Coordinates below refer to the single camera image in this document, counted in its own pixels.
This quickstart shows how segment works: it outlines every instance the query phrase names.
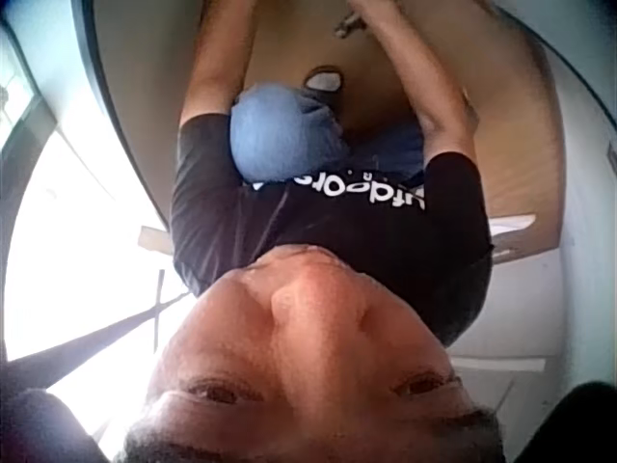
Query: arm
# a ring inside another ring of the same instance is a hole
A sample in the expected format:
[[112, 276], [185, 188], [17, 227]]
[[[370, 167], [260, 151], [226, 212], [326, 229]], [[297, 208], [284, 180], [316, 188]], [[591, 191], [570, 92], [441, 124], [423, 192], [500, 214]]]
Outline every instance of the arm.
[[257, 0], [210, 0], [200, 31], [180, 125], [201, 114], [229, 114], [244, 87], [255, 39]]
[[424, 159], [456, 151], [475, 161], [463, 93], [393, 0], [348, 0], [384, 47], [416, 110]]

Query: sleeve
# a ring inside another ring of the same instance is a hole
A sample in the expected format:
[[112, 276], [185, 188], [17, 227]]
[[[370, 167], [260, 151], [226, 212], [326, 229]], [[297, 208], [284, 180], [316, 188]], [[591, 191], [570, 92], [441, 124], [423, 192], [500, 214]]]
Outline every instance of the sleeve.
[[426, 168], [424, 195], [426, 212], [456, 260], [470, 264], [491, 252], [482, 181], [470, 159], [456, 152], [435, 157]]
[[201, 267], [220, 239], [238, 200], [242, 178], [229, 141], [230, 117], [198, 116], [180, 129], [172, 200], [174, 263], [196, 294], [205, 283]]

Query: man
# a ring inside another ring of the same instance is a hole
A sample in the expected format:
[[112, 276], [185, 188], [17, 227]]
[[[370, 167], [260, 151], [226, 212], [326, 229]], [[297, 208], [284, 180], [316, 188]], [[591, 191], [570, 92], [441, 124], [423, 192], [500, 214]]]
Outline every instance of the man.
[[[201, 31], [172, 214], [175, 265], [199, 301], [124, 460], [502, 461], [495, 417], [444, 350], [491, 271], [460, 89], [392, 0], [349, 0], [417, 114], [351, 152], [335, 68], [236, 102], [256, 3], [212, 2]], [[405, 186], [418, 148], [423, 197]]]

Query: black t-shirt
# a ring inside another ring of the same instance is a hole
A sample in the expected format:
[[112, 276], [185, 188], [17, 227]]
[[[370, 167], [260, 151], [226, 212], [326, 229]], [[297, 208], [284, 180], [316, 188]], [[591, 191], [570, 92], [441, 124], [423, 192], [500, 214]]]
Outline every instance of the black t-shirt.
[[346, 170], [249, 185], [231, 157], [229, 116], [215, 114], [180, 131], [172, 236], [196, 295], [276, 246], [322, 246], [405, 299], [446, 345], [477, 317], [492, 266], [480, 175], [464, 155], [434, 158], [413, 191]]

